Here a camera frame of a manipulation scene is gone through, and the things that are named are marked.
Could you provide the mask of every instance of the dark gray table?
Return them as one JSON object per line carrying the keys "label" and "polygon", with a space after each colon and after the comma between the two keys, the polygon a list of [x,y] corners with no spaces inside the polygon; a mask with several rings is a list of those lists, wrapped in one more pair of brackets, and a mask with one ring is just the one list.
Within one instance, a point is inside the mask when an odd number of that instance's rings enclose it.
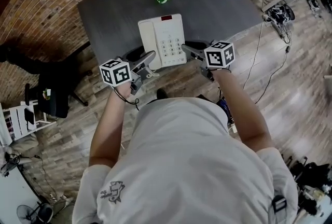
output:
{"label": "dark gray table", "polygon": [[83,0],[78,9],[99,64],[142,45],[138,21],[180,13],[186,40],[222,40],[261,22],[250,0]]}

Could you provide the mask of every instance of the person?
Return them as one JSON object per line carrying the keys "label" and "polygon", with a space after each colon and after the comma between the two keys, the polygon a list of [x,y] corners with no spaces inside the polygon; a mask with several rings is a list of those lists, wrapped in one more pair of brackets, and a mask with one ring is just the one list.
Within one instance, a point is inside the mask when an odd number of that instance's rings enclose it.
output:
{"label": "person", "polygon": [[[168,98],[140,110],[127,154],[118,160],[125,102],[112,92],[92,139],[73,224],[294,220],[296,184],[262,114],[229,70],[212,73],[242,142],[229,136],[216,104]],[[117,91],[128,97],[130,83]],[[279,219],[272,210],[278,195],[287,203]]]}

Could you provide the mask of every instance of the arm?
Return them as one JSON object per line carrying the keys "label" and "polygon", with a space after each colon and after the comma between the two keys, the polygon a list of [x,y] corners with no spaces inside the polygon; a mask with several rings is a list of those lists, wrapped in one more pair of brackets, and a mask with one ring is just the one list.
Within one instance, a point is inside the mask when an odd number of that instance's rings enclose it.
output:
{"label": "arm", "polygon": [[[116,87],[124,98],[130,95],[130,84],[126,82]],[[91,142],[89,166],[101,164],[113,167],[118,161],[124,108],[125,102],[112,92]]]}
{"label": "arm", "polygon": [[241,141],[253,151],[273,147],[265,119],[228,70],[212,71],[225,96]]}

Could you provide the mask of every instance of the graphic print on shirt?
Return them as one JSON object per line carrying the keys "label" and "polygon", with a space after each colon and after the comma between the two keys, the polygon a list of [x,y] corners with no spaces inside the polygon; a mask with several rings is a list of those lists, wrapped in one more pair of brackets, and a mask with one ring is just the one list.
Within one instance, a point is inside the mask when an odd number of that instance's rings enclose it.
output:
{"label": "graphic print on shirt", "polygon": [[101,199],[105,199],[109,197],[110,202],[114,202],[116,204],[117,201],[121,202],[121,191],[125,188],[125,185],[121,181],[111,181],[110,182],[110,192],[108,193],[106,190],[100,192]]}

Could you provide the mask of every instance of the equipment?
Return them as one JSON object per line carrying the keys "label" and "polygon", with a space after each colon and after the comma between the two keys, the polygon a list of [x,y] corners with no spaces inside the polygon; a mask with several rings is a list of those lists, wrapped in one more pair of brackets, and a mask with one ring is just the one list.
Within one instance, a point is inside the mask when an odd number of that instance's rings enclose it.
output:
{"label": "equipment", "polygon": [[312,11],[315,18],[319,17],[321,18],[321,8],[317,0],[307,0],[307,3],[310,7],[310,10]]}
{"label": "equipment", "polygon": [[276,5],[267,11],[269,18],[272,20],[272,25],[278,32],[280,38],[286,43],[291,42],[288,28],[286,25],[291,20],[295,20],[295,14],[292,9],[287,5]]}
{"label": "equipment", "polygon": [[148,68],[149,63],[155,58],[156,53],[151,51],[144,54],[142,47],[137,48],[124,56],[123,60],[117,57],[115,60],[108,60],[100,66],[100,71],[104,83],[111,87],[116,87],[128,81],[131,83],[131,94],[135,95],[142,86],[142,77],[149,78],[151,72]]}
{"label": "equipment", "polygon": [[202,75],[208,80],[214,81],[209,68],[226,68],[234,62],[234,45],[226,41],[213,41],[212,45],[207,48],[208,45],[210,44],[205,42],[186,41],[185,44],[182,45],[182,49],[186,53],[187,57],[193,57],[201,61],[202,63],[200,67]]}
{"label": "equipment", "polygon": [[156,52],[149,64],[151,70],[187,62],[181,48],[185,37],[180,14],[141,20],[138,24],[145,52]]}
{"label": "equipment", "polygon": [[16,214],[22,224],[47,224],[53,217],[53,209],[47,203],[38,203],[35,210],[27,205],[20,205],[16,209]]}
{"label": "equipment", "polygon": [[[14,154],[10,152],[12,151],[7,149],[3,152],[3,156],[0,157],[0,160],[2,161],[0,164],[3,164],[0,167],[0,175],[3,177],[8,177],[9,172],[18,165],[23,165],[33,161],[32,158],[22,157],[19,153]],[[33,158],[40,159],[40,156],[35,155]]]}

